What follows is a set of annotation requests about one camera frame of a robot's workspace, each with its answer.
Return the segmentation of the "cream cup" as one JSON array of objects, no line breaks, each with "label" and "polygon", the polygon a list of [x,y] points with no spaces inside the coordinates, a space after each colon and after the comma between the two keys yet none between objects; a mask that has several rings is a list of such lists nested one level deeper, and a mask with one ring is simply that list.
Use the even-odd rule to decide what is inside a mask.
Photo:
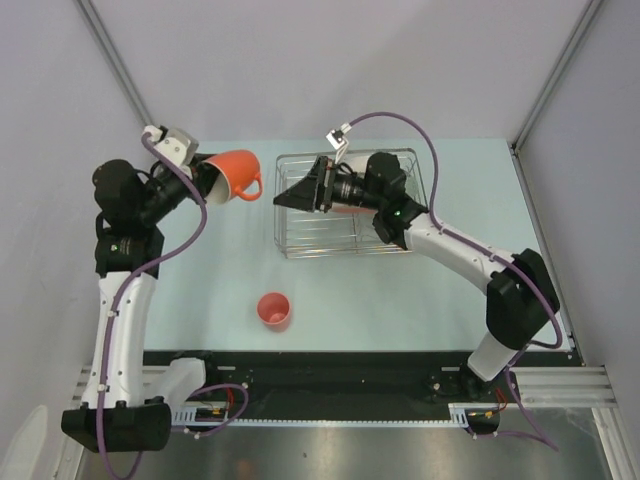
[{"label": "cream cup", "polygon": [[247,202],[258,200],[264,191],[261,166],[249,150],[231,150],[208,157],[204,165],[211,167],[215,180],[204,197],[207,203],[222,205],[234,198]]}]

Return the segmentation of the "white fluted plate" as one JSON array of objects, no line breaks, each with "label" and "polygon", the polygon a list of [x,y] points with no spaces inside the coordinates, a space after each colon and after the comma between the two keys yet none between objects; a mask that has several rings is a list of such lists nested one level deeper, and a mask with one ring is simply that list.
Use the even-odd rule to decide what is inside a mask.
[{"label": "white fluted plate", "polygon": [[342,170],[363,177],[367,170],[369,155],[347,156],[342,161]]}]

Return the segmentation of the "metal wire dish rack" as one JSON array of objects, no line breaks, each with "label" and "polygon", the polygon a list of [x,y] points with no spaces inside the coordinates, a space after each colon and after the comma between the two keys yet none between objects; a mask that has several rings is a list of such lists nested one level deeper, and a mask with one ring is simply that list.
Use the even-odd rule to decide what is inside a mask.
[{"label": "metal wire dish rack", "polygon": [[[426,203],[422,173],[415,150],[384,149],[398,157],[406,175],[406,191],[415,201]],[[352,150],[347,156],[369,155],[372,149]],[[300,181],[320,155],[330,152],[282,154],[276,158],[275,194]],[[274,240],[287,259],[318,258],[337,255],[375,255],[409,253],[380,241],[372,225],[374,214],[310,213],[274,207]]]}]

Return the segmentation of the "pink and cream plate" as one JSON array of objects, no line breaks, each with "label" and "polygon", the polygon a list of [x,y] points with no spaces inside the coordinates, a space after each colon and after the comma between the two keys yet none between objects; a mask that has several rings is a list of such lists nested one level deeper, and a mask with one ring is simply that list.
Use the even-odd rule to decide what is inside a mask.
[{"label": "pink and cream plate", "polygon": [[347,206],[347,205],[334,205],[331,208],[331,212],[339,213],[339,214],[349,214],[349,215],[376,213],[376,211],[372,209],[362,208],[362,207],[353,207],[353,206]]}]

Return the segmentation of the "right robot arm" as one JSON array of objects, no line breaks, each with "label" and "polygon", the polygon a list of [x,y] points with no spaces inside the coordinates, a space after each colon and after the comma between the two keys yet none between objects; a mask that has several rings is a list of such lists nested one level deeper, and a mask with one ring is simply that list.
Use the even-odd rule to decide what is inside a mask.
[{"label": "right robot arm", "polygon": [[461,366],[459,382],[469,399],[484,401],[538,332],[557,322],[559,298],[538,252],[495,249],[444,225],[407,192],[407,179],[398,157],[388,152],[365,162],[319,156],[273,203],[304,212],[326,213],[336,204],[371,210],[383,243],[422,254],[477,287],[486,297],[487,332]]}]

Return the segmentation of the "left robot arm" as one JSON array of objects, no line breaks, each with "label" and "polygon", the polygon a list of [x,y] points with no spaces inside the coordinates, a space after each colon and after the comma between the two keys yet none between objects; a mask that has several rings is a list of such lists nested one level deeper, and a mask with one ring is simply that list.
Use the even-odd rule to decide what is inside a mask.
[{"label": "left robot arm", "polygon": [[221,376],[201,360],[181,360],[168,379],[143,385],[143,353],[151,297],[159,277],[164,236],[158,223],[183,200],[206,195],[217,174],[205,155],[188,160],[181,181],[155,163],[144,172],[110,160],[92,177],[96,218],[96,272],[100,316],[90,378],[61,429],[92,452],[159,451],[171,432],[171,403],[187,395],[214,397]]}]

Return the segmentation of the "pink cup orange handle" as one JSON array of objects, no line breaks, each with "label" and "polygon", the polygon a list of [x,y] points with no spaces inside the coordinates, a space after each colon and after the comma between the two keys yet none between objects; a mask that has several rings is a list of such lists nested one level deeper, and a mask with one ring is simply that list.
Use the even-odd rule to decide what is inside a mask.
[{"label": "pink cup orange handle", "polygon": [[280,292],[269,292],[257,303],[256,313],[262,324],[274,332],[284,332],[291,323],[291,304]]}]

